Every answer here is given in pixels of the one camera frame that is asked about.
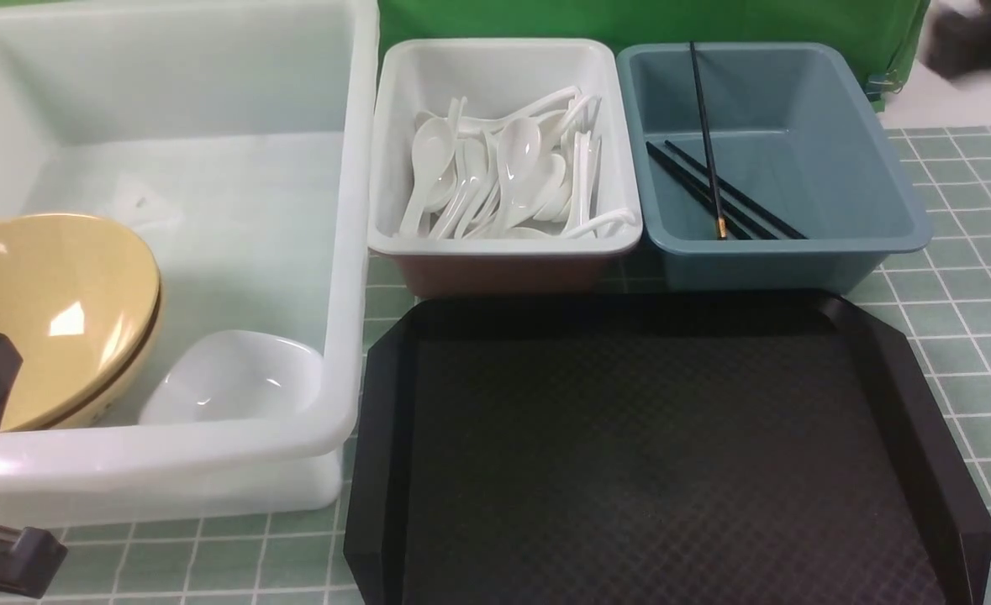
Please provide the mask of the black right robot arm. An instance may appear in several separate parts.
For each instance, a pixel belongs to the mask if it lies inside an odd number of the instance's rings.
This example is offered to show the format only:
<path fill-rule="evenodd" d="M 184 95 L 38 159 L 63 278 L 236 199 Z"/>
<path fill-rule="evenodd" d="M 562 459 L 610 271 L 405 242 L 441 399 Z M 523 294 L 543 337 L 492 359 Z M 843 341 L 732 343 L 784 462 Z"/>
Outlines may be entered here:
<path fill-rule="evenodd" d="M 975 14 L 942 8 L 928 23 L 921 62 L 941 79 L 956 82 L 991 72 L 991 1 L 978 6 Z"/>

